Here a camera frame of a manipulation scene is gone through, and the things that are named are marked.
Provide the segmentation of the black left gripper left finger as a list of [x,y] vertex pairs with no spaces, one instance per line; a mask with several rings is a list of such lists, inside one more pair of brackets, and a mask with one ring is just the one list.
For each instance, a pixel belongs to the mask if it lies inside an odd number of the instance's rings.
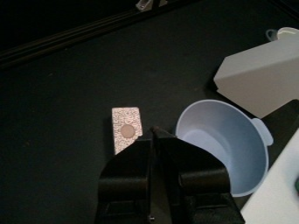
[[97,181],[94,224],[148,224],[152,141],[137,140],[108,161]]

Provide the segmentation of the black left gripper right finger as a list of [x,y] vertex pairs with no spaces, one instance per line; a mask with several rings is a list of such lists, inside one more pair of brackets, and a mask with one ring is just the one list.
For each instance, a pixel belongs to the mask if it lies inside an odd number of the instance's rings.
[[225,165],[202,148],[152,127],[172,224],[245,224]]

